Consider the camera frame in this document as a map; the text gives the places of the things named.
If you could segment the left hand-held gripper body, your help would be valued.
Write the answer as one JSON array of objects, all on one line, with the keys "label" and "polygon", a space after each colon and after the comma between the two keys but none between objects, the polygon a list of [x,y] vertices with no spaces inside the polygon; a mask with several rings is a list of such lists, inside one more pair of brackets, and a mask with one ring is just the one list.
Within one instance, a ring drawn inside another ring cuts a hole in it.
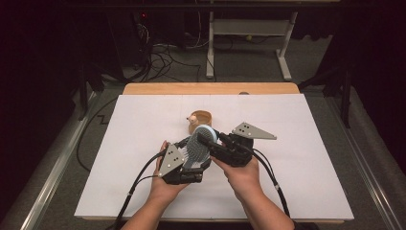
[{"label": "left hand-held gripper body", "polygon": [[168,145],[159,166],[158,176],[170,185],[200,183],[204,170],[186,168],[185,163],[186,160],[178,148]]}]

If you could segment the white metal table frame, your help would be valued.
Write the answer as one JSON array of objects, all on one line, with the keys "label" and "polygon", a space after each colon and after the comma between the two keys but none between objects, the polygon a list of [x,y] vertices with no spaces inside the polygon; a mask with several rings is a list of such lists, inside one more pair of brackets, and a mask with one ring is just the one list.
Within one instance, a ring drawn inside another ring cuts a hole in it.
[{"label": "white metal table frame", "polygon": [[257,19],[215,19],[211,12],[209,17],[209,39],[206,62],[206,77],[214,77],[214,37],[216,35],[257,35],[282,36],[283,44],[275,51],[279,66],[285,81],[292,81],[292,77],[285,59],[285,53],[296,24],[298,13],[290,14],[284,20],[257,20]]}]

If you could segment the person's left hand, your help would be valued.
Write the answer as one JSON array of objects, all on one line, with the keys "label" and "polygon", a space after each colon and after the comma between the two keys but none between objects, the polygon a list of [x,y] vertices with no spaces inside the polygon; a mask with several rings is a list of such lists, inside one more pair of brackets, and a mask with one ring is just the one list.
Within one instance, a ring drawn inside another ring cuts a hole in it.
[{"label": "person's left hand", "polygon": [[151,182],[148,198],[152,200],[172,202],[187,187],[188,184],[170,185],[161,177],[154,177]]}]

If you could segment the aluminium floor rail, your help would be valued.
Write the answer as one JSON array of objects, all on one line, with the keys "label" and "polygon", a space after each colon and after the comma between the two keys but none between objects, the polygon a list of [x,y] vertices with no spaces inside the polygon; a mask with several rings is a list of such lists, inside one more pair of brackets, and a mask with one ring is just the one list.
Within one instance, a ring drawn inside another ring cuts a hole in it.
[{"label": "aluminium floor rail", "polygon": [[350,145],[350,152],[352,158],[355,161],[355,165],[361,177],[364,180],[375,207],[377,208],[380,216],[382,217],[388,230],[406,230],[406,227],[403,227],[400,223],[400,218],[396,215],[395,210],[391,206],[388,196],[383,190],[383,187],[379,184],[376,176],[373,174],[372,168],[368,164],[367,159],[365,158],[364,152],[361,150],[357,144],[352,130],[344,125],[340,115],[339,105],[332,98],[326,98],[328,107],[334,114],[335,119],[337,120],[340,128],[345,133],[346,139]]},{"label": "aluminium floor rail", "polygon": [[90,110],[82,121],[79,120],[79,109],[75,110],[35,169],[24,189],[24,204],[27,206],[27,211],[17,230],[36,230],[38,228],[69,165],[79,137],[90,119],[89,113],[94,110],[100,97],[100,93],[92,92],[90,94]]}]

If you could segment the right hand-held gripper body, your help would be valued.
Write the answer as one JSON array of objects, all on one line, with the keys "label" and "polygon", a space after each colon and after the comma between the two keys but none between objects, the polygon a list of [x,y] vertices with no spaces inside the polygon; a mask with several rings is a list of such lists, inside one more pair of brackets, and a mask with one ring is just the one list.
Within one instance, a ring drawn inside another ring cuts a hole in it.
[{"label": "right hand-held gripper body", "polygon": [[223,144],[219,159],[232,167],[244,167],[252,159],[255,139],[276,140],[277,136],[258,128],[254,125],[242,122],[230,133],[236,138],[233,144]]}]

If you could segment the white table cover sheet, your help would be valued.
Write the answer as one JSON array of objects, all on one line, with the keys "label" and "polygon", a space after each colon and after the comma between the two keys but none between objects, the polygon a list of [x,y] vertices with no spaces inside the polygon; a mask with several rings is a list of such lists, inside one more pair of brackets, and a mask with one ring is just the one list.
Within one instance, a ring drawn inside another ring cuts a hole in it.
[{"label": "white table cover sheet", "polygon": [[145,202],[155,155],[163,141],[188,135],[188,116],[209,111],[214,129],[229,133],[242,122],[277,136],[255,149],[273,174],[260,183],[275,203],[287,202],[295,220],[351,220],[353,214],[307,100],[285,95],[122,95],[116,103],[87,179],[76,217],[132,216]]}]

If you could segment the dark device with red light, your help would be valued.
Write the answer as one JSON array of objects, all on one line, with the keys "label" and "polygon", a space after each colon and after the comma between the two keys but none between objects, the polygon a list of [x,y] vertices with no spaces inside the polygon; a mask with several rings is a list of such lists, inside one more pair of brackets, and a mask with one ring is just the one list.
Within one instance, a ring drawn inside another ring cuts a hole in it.
[{"label": "dark device with red light", "polygon": [[136,64],[142,66],[147,63],[152,41],[147,13],[144,11],[133,12],[131,21],[136,43]]}]

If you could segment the person's right hand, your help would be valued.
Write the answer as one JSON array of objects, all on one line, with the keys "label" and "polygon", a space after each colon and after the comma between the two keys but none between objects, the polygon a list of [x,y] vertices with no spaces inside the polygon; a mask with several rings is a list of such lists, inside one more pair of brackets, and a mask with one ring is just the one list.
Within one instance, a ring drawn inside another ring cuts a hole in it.
[{"label": "person's right hand", "polygon": [[215,157],[212,157],[212,160],[223,170],[239,201],[246,201],[249,196],[262,193],[259,182],[259,162],[256,158],[252,158],[244,167],[231,167]]}]

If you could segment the black stand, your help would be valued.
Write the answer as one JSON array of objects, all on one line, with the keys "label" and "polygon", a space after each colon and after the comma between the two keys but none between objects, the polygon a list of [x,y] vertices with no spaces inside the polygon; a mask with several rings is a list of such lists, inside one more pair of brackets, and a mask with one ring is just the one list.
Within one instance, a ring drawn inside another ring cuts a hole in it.
[{"label": "black stand", "polygon": [[119,78],[101,68],[98,64],[89,61],[82,61],[78,69],[79,77],[79,120],[82,121],[85,115],[90,110],[88,97],[88,89],[90,87],[93,92],[100,93],[105,86],[109,84],[126,83],[124,78]]},{"label": "black stand", "polygon": [[303,90],[310,85],[321,84],[324,86],[323,94],[325,97],[335,97],[337,94],[341,95],[340,118],[345,127],[350,128],[350,68],[346,64],[331,67],[301,82],[298,87],[300,90]]}]

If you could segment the light blue hairbrush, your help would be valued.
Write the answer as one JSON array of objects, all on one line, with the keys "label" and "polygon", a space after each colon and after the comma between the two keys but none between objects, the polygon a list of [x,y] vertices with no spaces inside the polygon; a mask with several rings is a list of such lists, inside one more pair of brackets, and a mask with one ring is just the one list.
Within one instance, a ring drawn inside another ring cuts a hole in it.
[{"label": "light blue hairbrush", "polygon": [[217,135],[213,128],[208,125],[198,126],[190,136],[185,148],[185,164],[186,169],[198,168],[205,161],[210,159],[208,147],[202,144],[198,137],[202,136],[204,140],[215,142]]}]

